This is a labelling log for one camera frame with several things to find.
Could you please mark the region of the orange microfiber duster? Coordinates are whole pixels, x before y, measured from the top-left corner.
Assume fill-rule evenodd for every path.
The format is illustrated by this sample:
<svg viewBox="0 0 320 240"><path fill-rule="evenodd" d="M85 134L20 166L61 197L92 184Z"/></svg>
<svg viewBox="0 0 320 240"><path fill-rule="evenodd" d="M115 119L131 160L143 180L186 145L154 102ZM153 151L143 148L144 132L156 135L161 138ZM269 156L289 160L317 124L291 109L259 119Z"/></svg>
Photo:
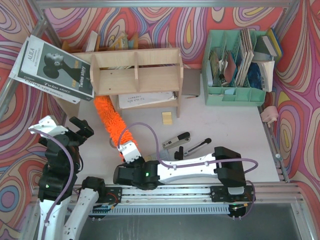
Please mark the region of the orange microfiber duster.
<svg viewBox="0 0 320 240"><path fill-rule="evenodd" d="M132 141L135 144L137 143L129 130L126 130L121 139L119 139L127 125L120 114L114 109L109 96L96 96L93 103L115 147L118 146L118 143L123 145L128 141Z"/></svg>

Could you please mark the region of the large black-cover book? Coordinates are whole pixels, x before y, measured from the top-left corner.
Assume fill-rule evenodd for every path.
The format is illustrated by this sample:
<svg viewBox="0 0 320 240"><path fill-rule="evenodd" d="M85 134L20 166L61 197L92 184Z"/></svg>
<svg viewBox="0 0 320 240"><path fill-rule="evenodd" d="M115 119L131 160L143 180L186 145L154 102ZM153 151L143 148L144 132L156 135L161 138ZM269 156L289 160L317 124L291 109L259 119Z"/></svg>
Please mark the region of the large black-cover book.
<svg viewBox="0 0 320 240"><path fill-rule="evenodd" d="M90 68L88 62L31 35L23 43L9 77L77 104L94 98Z"/></svg>

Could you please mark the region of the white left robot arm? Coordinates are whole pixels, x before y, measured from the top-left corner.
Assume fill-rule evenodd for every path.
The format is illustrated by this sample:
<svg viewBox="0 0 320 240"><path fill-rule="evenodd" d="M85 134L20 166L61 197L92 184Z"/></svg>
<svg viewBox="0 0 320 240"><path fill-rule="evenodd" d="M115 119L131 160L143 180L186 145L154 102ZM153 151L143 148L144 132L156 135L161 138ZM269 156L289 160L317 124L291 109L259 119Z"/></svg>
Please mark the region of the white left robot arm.
<svg viewBox="0 0 320 240"><path fill-rule="evenodd" d="M30 128L31 132L40 134L39 143L46 147L47 162L38 182L40 240L79 239L94 204L107 193L102 178L88 176L82 182L75 207L66 217L77 174L83 166L79 147L94 135L86 120L73 116L69 121L78 127L77 132L58 125L50 115Z"/></svg>

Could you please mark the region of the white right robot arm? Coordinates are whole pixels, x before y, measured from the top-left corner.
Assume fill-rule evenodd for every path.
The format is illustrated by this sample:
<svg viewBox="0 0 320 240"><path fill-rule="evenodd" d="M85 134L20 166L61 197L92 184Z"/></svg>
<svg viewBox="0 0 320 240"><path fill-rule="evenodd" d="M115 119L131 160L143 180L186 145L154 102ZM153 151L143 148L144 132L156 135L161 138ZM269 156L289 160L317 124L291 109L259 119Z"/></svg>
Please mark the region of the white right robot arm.
<svg viewBox="0 0 320 240"><path fill-rule="evenodd" d="M246 186L246 179L240 159L240 153L223 146L215 147L213 153L186 160L160 162L140 157L118 165L113 183L147 191L183 179L215 178L227 188L241 188Z"/></svg>

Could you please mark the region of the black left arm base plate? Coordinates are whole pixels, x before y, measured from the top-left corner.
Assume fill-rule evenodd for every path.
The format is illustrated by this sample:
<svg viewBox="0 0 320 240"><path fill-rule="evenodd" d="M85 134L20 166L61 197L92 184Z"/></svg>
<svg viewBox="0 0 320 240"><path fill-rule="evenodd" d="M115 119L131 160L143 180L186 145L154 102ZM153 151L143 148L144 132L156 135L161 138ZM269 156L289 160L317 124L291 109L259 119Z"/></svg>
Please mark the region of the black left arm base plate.
<svg viewBox="0 0 320 240"><path fill-rule="evenodd" d="M122 187L106 187L105 194L99 197L93 205L88 217L92 221L101 221L107 214L111 213L122 201Z"/></svg>

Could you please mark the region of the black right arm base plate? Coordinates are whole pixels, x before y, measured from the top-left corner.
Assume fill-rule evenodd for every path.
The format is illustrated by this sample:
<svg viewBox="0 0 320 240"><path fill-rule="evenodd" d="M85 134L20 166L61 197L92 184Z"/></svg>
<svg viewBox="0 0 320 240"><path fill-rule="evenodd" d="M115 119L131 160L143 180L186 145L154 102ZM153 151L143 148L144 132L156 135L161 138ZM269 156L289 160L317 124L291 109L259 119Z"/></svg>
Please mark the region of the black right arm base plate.
<svg viewBox="0 0 320 240"><path fill-rule="evenodd" d="M241 221L251 213L257 200L255 185L251 181L247 183L239 188L243 190L241 194L231 194L230 188L226 186L211 186L209 197L213 203L227 204L227 216L233 221Z"/></svg>

